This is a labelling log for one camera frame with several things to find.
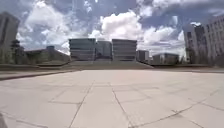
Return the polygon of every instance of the blue sky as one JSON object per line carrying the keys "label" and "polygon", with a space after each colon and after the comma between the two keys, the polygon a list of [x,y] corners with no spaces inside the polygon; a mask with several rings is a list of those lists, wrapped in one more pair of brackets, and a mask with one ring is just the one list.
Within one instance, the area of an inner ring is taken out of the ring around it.
{"label": "blue sky", "polygon": [[27,50],[68,38],[138,40],[151,53],[184,54],[182,27],[224,14],[224,0],[0,0],[0,12],[20,19],[17,38]]}

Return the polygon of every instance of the tall building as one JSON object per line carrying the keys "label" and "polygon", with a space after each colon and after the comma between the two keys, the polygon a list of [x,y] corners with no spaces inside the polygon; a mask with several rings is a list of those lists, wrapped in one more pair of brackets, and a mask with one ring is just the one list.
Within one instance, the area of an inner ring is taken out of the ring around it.
{"label": "tall building", "polygon": [[113,60],[134,61],[136,59],[136,40],[113,39]]}
{"label": "tall building", "polygon": [[96,58],[96,40],[89,38],[70,39],[70,53],[73,60],[94,61]]}
{"label": "tall building", "polygon": [[97,41],[98,58],[112,58],[112,43],[110,41]]}
{"label": "tall building", "polygon": [[184,38],[190,63],[213,63],[217,56],[224,54],[224,15],[201,25],[185,26]]}
{"label": "tall building", "polygon": [[11,61],[11,44],[16,39],[19,20],[13,15],[0,13],[0,63]]}

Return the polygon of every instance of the concrete pavement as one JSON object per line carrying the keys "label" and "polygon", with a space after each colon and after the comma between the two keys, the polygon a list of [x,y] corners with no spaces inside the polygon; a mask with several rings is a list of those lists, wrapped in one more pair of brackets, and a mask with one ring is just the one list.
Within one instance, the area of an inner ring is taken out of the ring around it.
{"label": "concrete pavement", "polygon": [[223,78],[83,70],[0,81],[0,127],[223,128]]}

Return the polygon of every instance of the wall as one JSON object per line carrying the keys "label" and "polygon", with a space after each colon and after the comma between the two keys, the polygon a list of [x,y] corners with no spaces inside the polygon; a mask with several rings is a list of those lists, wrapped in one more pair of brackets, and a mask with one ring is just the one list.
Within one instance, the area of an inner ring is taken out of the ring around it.
{"label": "wall", "polygon": [[69,45],[72,59],[83,61],[95,60],[95,39],[70,39]]}
{"label": "wall", "polygon": [[113,39],[113,60],[134,61],[136,59],[136,40]]}

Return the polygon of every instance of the building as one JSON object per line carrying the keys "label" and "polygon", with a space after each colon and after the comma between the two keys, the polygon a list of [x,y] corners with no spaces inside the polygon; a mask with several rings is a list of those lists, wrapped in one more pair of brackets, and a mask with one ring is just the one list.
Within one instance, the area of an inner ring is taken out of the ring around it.
{"label": "building", "polygon": [[11,43],[16,40],[19,20],[13,15],[0,13],[0,63],[11,63]]}
{"label": "building", "polygon": [[149,51],[138,50],[136,52],[136,59],[141,63],[148,63],[149,61]]}
{"label": "building", "polygon": [[112,58],[112,43],[110,41],[96,42],[97,58],[111,59]]}
{"label": "building", "polygon": [[179,62],[179,55],[172,53],[161,53],[152,56],[150,65],[176,65]]}
{"label": "building", "polygon": [[224,54],[224,15],[201,25],[184,27],[187,59],[193,64],[214,64]]}
{"label": "building", "polygon": [[112,54],[114,61],[134,61],[136,59],[136,40],[112,40]]}
{"label": "building", "polygon": [[96,40],[89,38],[69,40],[71,58],[78,61],[94,61],[96,58]]}
{"label": "building", "polygon": [[47,62],[66,63],[70,61],[70,56],[55,50],[54,46],[48,46],[46,49],[25,51],[25,53],[28,58],[28,64],[33,65]]}

